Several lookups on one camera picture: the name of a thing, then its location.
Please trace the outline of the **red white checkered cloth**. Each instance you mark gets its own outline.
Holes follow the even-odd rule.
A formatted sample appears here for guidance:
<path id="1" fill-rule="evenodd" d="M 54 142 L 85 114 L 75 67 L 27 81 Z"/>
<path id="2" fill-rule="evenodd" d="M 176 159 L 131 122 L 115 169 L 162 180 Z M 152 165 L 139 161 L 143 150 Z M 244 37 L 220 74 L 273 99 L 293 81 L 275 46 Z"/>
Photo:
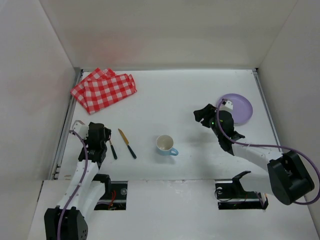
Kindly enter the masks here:
<path id="1" fill-rule="evenodd" d="M 116 74 L 110 68 L 96 68 L 81 80 L 71 95 L 89 115 L 95 114 L 137 92 L 131 74 Z"/>

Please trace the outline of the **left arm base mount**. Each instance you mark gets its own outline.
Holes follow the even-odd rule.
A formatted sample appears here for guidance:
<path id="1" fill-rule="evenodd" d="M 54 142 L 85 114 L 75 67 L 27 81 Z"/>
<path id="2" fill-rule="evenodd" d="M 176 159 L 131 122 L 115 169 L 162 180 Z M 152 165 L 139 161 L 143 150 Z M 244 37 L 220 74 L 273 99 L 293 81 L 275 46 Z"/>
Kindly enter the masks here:
<path id="1" fill-rule="evenodd" d="M 95 211 L 124 211 L 127 208 L 128 182 L 112 181 L 105 194 L 100 198 Z"/>

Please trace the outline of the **purple plastic plate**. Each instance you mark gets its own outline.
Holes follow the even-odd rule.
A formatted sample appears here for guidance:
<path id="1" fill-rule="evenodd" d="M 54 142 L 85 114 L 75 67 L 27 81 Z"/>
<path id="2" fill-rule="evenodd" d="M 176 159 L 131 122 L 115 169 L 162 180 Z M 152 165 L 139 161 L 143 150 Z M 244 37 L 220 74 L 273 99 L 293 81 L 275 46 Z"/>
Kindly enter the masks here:
<path id="1" fill-rule="evenodd" d="M 236 125 L 244 125 L 250 120 L 253 115 L 253 107 L 247 98 L 240 94 L 228 93 L 221 96 L 216 102 L 216 105 L 218 105 L 222 99 L 227 99 L 232 102 L 233 109 L 231 114 Z"/>

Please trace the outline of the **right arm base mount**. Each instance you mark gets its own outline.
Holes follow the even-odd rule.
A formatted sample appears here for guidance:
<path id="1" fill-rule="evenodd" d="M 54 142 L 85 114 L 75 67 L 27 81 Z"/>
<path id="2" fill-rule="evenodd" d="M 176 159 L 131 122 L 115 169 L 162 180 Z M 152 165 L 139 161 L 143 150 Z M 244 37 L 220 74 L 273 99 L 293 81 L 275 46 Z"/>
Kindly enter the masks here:
<path id="1" fill-rule="evenodd" d="M 263 210 L 269 206 L 268 196 L 256 191 L 245 191 L 232 179 L 215 181 L 215 198 L 219 210 Z"/>

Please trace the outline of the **light blue mug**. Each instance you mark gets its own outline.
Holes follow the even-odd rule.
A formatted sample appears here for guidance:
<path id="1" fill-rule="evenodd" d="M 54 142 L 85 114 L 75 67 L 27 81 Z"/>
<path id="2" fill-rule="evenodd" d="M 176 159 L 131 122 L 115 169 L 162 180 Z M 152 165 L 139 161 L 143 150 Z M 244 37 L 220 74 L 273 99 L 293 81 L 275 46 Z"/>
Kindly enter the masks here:
<path id="1" fill-rule="evenodd" d="M 179 152 L 174 148 L 174 140 L 169 135 L 160 135 L 156 139 L 156 150 L 162 156 L 178 156 Z"/>

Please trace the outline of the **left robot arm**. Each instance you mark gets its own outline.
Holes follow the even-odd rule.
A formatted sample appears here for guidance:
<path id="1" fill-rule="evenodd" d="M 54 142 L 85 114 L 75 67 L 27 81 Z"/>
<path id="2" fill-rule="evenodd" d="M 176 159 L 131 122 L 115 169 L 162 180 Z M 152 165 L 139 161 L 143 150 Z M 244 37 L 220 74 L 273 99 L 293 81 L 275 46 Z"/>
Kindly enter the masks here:
<path id="1" fill-rule="evenodd" d="M 111 180 L 99 170 L 107 153 L 111 130 L 102 123 L 85 125 L 77 120 L 70 134 L 79 138 L 82 149 L 71 182 L 56 207 L 44 214 L 45 237 L 48 240 L 85 240 L 87 221 Z"/>

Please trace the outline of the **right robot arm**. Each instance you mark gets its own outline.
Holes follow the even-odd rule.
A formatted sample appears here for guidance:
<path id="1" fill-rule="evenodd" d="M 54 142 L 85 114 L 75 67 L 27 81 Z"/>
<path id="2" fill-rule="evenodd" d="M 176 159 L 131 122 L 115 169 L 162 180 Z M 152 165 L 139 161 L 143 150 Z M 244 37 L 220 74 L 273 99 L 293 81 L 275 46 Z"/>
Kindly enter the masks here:
<path id="1" fill-rule="evenodd" d="M 218 106 L 212 104 L 193 112 L 196 122 L 210 128 L 218 139 L 220 147 L 228 154 L 245 159 L 267 172 L 266 176 L 244 171 L 232 181 L 237 191 L 260 191 L 274 195 L 284 205 L 299 204 L 301 197 L 315 188 L 309 172 L 301 158 L 306 155 L 285 147 L 281 153 L 277 145 L 253 144 L 234 128 L 233 103 L 223 99 Z"/>

